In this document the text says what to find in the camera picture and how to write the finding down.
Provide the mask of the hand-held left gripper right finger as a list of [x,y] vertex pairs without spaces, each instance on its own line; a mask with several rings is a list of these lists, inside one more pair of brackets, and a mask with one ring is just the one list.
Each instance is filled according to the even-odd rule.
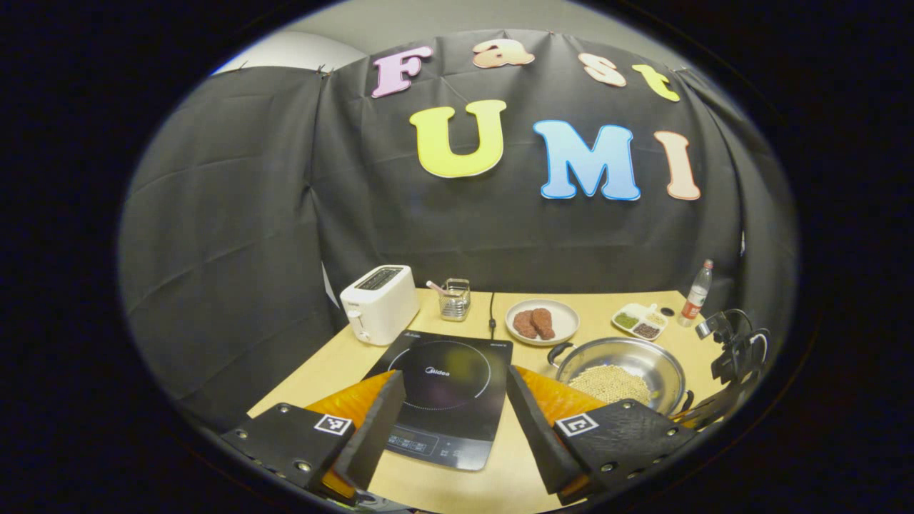
[[546,492],[562,504],[638,487],[698,435],[639,401],[601,403],[515,365],[506,387]]

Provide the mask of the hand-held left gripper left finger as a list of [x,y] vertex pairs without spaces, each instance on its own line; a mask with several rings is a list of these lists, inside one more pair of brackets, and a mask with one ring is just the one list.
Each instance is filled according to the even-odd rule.
[[304,408],[277,403],[220,438],[298,488],[329,500],[357,500],[405,397],[403,372],[386,371]]

